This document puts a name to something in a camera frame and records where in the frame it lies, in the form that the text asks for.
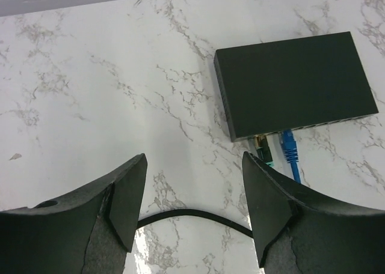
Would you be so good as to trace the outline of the black network switch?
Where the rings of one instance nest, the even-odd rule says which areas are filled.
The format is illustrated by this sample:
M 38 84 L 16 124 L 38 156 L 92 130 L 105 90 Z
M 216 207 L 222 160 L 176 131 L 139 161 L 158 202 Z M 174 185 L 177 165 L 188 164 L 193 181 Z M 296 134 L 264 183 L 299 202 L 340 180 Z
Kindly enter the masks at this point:
M 214 67 L 233 142 L 378 113 L 350 32 L 218 49 Z

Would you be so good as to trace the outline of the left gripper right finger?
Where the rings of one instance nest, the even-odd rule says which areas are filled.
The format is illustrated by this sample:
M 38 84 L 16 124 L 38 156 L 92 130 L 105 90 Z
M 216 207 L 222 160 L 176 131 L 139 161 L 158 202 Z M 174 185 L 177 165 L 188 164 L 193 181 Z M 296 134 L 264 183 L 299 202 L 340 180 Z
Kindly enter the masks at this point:
M 383 273 L 384 212 L 334 199 L 249 152 L 242 174 L 265 273 Z

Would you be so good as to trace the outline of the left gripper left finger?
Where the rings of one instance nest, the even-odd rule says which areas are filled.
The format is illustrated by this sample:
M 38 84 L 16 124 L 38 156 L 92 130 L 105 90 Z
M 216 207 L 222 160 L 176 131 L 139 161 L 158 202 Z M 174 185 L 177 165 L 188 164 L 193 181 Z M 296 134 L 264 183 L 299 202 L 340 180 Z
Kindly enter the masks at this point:
M 67 194 L 3 211 L 1 272 L 122 273 L 146 172 L 146 156 L 139 154 Z

